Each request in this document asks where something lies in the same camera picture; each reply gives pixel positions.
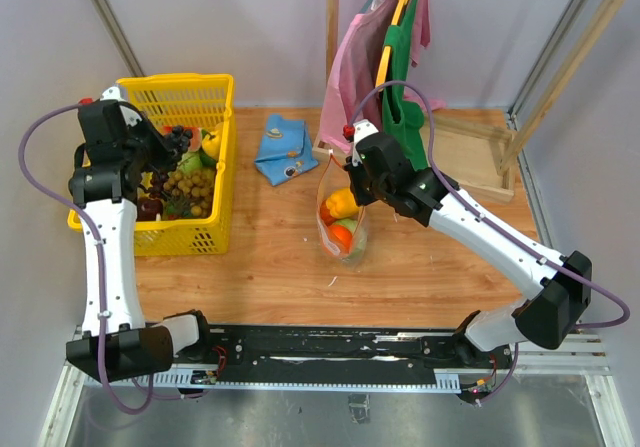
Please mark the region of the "yellow bell pepper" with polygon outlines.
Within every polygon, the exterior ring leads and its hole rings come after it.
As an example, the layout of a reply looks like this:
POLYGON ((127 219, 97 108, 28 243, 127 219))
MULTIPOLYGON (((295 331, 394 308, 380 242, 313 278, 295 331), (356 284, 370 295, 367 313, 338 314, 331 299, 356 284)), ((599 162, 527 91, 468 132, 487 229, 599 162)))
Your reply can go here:
POLYGON ((218 125, 213 130, 202 130, 201 149, 204 154, 217 161, 220 156, 222 144, 222 127, 218 125))
POLYGON ((349 187, 341 188, 331 193, 324 201, 335 219, 344 219, 356 215, 360 207, 349 187))

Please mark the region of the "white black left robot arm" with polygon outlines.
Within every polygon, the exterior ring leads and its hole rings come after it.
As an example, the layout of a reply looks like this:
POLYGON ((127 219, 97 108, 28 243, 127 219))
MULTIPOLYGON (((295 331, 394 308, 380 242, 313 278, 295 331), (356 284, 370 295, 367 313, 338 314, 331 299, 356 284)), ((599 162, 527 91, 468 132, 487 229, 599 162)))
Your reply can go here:
POLYGON ((147 324, 135 275, 138 187, 145 173, 176 168, 189 134, 176 128, 161 135, 119 98, 82 105, 78 121, 84 142, 74 155, 69 191, 84 236, 87 297, 82 336, 67 343, 67 360, 99 382, 165 372, 178 355, 207 360, 214 338, 202 312, 147 324))

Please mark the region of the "clear zip bag orange zipper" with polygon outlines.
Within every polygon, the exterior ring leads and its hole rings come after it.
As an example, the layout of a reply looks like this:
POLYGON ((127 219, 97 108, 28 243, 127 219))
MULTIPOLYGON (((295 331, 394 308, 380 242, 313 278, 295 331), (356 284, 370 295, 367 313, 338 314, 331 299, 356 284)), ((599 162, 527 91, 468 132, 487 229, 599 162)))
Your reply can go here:
POLYGON ((316 225, 324 253, 345 265, 364 257, 368 244, 365 208, 356 204, 343 164, 330 154, 316 192, 316 225))

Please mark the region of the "black grape bunch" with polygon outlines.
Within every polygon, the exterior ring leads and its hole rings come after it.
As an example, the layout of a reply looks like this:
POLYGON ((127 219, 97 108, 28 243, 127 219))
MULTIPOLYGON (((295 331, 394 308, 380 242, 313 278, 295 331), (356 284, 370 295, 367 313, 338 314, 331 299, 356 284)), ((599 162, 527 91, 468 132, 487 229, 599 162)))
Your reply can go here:
POLYGON ((165 184, 170 180, 170 175, 174 173, 182 160, 184 154, 189 150, 193 134, 183 126, 177 125, 165 134, 165 150, 160 152, 160 156, 151 163, 151 179, 148 194, 154 199, 166 199, 167 193, 165 184))

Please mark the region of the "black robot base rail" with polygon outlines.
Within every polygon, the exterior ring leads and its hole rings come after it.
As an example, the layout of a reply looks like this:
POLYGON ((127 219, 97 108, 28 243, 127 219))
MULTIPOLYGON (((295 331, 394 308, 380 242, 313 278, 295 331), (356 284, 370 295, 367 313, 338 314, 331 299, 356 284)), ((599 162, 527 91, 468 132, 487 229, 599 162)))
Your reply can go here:
POLYGON ((181 352, 155 375, 179 398, 215 389, 445 393, 479 404, 513 371, 518 354, 501 345, 481 352, 451 330, 213 325, 210 350, 181 352))

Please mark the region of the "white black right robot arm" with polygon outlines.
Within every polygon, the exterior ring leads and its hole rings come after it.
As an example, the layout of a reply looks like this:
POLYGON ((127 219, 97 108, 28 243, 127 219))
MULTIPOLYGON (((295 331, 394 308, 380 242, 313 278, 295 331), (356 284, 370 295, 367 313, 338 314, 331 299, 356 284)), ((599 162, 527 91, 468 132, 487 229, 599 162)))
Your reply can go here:
POLYGON ((440 171, 415 169, 394 137, 368 124, 347 131, 352 154, 344 168, 359 205, 381 201, 458 241, 522 296, 501 308, 471 313, 455 332, 455 359, 474 367, 489 351, 526 341, 557 349, 590 302, 591 261, 578 251, 564 256, 524 236, 440 171))

